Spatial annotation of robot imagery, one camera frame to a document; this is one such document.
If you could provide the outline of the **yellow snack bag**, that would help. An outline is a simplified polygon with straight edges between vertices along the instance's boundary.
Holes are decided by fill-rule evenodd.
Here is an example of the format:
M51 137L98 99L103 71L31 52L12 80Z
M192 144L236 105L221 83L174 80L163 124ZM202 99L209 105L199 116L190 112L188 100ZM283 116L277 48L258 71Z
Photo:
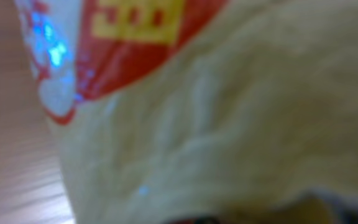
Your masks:
M16 7L77 223L358 223L358 0Z

